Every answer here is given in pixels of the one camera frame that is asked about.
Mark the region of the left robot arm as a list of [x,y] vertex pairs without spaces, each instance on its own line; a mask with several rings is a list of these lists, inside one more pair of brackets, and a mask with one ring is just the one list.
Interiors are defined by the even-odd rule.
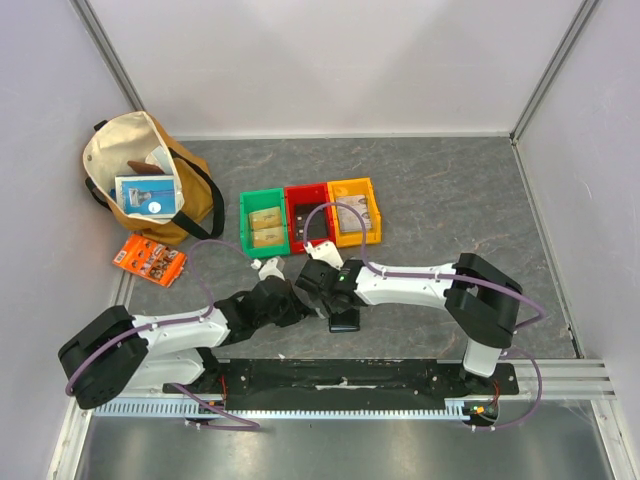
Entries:
[[315,314],[290,281],[276,276],[182,314],[132,315],[123,305],[112,306],[60,348],[65,393],[89,410],[124,392],[169,383],[210,392],[220,380],[214,348],[246,341],[267,325],[288,327]]

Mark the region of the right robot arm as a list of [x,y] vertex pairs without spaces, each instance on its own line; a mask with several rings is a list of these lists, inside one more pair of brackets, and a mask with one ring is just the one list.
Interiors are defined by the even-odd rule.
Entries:
[[402,304],[448,312],[467,336],[458,381],[483,392],[494,381],[501,353],[510,348],[522,287],[482,257],[463,253],[454,263],[399,267],[349,259],[340,267],[309,259],[296,286],[320,303],[331,320],[359,320],[358,310]]

